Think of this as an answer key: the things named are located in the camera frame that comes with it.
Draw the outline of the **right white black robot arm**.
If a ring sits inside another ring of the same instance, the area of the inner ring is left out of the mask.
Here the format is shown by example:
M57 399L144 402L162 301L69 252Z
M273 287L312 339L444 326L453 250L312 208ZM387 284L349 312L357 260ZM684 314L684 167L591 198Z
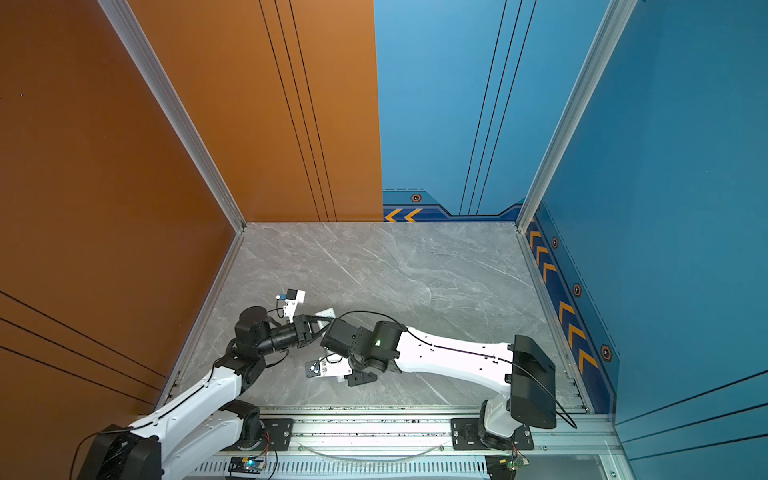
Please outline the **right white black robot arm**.
M326 353L306 364L310 378L335 377L348 386L379 375L433 374L480 385L494 392L476 419L452 420L456 450L530 451L535 428L552 430L575 422L556 397L556 368L530 337L510 343L473 343L420 331L387 317L373 329L341 318L331 321L321 345Z

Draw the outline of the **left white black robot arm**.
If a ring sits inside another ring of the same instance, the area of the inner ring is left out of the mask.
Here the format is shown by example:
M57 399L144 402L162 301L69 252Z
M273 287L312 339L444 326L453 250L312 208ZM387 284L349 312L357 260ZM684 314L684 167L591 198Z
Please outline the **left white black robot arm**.
M196 384L127 427L111 425L86 436L83 463L72 479L182 479L204 460L234 446L267 446L258 406L240 396L255 384L275 352L320 339L331 318L298 315L287 324L260 306L243 310L225 353Z

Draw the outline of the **white remote control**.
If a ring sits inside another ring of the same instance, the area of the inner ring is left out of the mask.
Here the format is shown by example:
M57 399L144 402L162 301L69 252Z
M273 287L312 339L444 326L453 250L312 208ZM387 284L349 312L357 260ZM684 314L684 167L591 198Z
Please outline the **white remote control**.
M336 313L333 308L327 308L325 310L319 311L316 313L317 316L323 317L323 318L335 318Z

